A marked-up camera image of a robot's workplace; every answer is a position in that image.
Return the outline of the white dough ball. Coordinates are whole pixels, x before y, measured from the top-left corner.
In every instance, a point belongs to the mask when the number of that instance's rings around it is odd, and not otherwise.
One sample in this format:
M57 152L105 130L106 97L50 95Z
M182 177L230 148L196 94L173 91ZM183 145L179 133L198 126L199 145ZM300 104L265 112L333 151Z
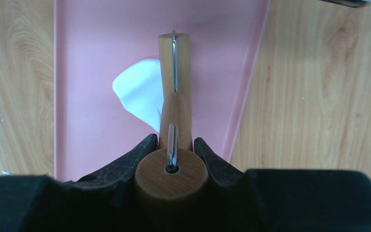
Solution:
M164 101L160 60L136 62L114 79L112 88L126 111L160 131Z

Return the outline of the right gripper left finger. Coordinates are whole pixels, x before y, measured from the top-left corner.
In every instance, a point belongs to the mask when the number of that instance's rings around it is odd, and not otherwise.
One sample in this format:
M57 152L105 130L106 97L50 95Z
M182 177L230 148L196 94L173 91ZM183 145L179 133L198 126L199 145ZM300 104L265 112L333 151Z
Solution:
M157 149L149 134L132 150L77 181L0 176L0 232L122 232L148 226L134 187L140 161Z

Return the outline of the wooden double-ended roller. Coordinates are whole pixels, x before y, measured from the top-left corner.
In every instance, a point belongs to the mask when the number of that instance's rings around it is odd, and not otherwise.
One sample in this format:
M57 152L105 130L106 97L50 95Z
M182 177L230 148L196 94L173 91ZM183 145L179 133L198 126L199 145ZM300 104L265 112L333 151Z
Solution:
M193 151L190 37L173 31L157 40L163 85L158 148L139 163L135 188L156 230L178 232L209 174Z

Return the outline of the pink plastic tray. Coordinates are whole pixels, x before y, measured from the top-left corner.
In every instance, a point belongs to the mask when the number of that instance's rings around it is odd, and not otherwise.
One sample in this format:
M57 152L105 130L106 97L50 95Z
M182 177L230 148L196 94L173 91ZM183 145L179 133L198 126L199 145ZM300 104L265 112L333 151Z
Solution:
M158 57L161 34L191 39L192 134L229 161L254 72L268 0L57 0L55 177L78 180L153 129L127 112L113 80Z

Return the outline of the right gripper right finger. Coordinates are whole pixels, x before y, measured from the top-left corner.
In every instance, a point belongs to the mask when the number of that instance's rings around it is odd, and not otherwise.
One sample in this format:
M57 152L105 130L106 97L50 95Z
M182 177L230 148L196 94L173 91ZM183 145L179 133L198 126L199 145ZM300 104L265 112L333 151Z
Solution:
M239 171L202 139L195 153L210 182L197 231L371 232L371 179L350 170Z

